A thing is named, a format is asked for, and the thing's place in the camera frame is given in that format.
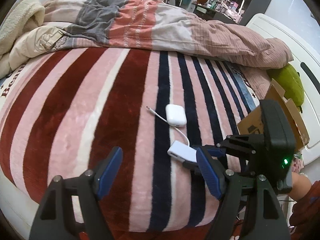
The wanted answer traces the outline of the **person right hand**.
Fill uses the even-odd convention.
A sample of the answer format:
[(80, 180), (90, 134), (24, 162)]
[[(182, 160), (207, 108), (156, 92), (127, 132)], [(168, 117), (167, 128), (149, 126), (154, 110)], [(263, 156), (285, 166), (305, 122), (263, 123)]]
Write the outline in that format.
[(312, 183), (304, 174), (292, 172), (292, 190), (288, 196), (298, 202), (303, 199), (310, 191)]

